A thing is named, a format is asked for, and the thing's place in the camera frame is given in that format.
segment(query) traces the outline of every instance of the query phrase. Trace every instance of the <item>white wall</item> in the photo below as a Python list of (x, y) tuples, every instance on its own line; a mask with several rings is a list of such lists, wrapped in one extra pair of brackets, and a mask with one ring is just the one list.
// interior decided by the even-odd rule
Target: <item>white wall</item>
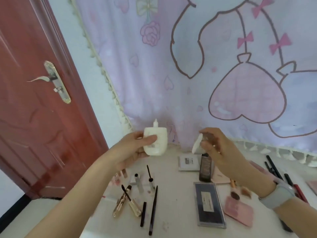
[(112, 93), (108, 90), (96, 59), (90, 57), (86, 38), (82, 35), (82, 29), (68, 0), (49, 0), (49, 3), (110, 148), (123, 136)]
[(23, 195), (23, 190), (0, 170), (0, 217)]

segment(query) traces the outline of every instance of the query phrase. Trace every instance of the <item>bottle nozzle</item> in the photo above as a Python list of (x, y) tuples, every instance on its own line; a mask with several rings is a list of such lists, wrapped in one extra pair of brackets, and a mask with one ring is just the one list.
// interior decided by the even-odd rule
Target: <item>bottle nozzle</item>
[(154, 123), (153, 123), (153, 128), (157, 128), (159, 126), (159, 123), (157, 121), (157, 119), (155, 119)]

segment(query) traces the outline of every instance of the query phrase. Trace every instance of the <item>red pen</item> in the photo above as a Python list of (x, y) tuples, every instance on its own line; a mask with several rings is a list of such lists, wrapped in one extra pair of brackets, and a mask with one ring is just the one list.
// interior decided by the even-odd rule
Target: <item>red pen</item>
[(301, 189), (299, 188), (299, 186), (298, 186), (297, 184), (294, 184), (294, 188), (297, 190), (297, 192), (298, 192), (300, 198), (301, 198), (304, 202), (306, 202), (307, 204), (309, 204), (309, 203), (308, 203), (308, 200), (307, 200), (306, 197), (304, 196), (304, 193), (301, 191)]

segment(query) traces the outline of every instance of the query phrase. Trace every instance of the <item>door frame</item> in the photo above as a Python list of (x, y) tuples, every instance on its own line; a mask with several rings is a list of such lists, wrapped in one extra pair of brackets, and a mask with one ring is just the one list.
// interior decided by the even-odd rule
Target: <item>door frame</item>
[[(103, 136), (95, 113), (91, 107), (90, 101), (81, 82), (72, 56), (68, 50), (66, 42), (63, 38), (61, 30), (55, 19), (53, 11), (48, 0), (29, 0), (34, 12), (36, 13), (43, 31), (53, 49), (59, 63), (55, 66), (63, 80), (68, 93), (73, 100), (76, 100), (78, 110), (87, 125), (87, 128), (96, 142), (100, 155), (108, 150), (108, 145)], [(15, 182), (29, 197), (32, 199), (39, 198), (38, 194), (34, 193), (24, 179), (17, 174), (4, 159), (0, 158), (0, 167), (6, 175)]]

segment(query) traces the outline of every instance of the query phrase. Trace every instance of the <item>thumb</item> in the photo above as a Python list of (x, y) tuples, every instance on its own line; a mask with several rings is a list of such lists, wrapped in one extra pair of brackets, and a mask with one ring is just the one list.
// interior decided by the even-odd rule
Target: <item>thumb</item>
[(208, 153), (208, 155), (214, 160), (216, 163), (222, 158), (221, 154), (212, 146), (208, 141), (201, 141), (200, 146)]
[(140, 148), (140, 147), (143, 147), (143, 146), (147, 146), (147, 145), (153, 144), (157, 139), (158, 139), (158, 137), (156, 135), (147, 136), (147, 137), (145, 137), (143, 139), (136, 140), (137, 141), (137, 146), (138, 146), (138, 148)]

